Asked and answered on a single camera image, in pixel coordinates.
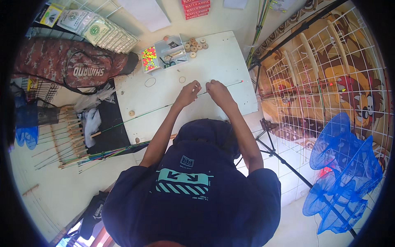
teal graphic print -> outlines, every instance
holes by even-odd
[[[177,172],[168,168],[156,172],[159,172],[158,184],[155,186],[157,191],[196,196],[205,195],[209,191],[209,177],[214,177],[204,173]]]

shimano logo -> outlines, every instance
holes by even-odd
[[[73,76],[102,76],[105,68],[75,67]]]

blue fishing net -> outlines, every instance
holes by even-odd
[[[303,214],[319,214],[317,234],[325,230],[343,233],[362,217],[367,200],[382,178],[382,169],[372,149],[373,137],[358,140],[350,131],[346,113],[334,116],[318,137],[310,156],[310,167],[330,172],[320,177],[306,197]]]

plastic bag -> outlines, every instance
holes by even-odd
[[[114,96],[112,95],[115,91],[115,88],[111,88],[111,85],[107,84],[102,90],[99,90],[96,94],[81,96],[77,100],[74,109],[76,112],[80,113],[84,110],[89,110],[97,107],[103,100],[115,104]]]

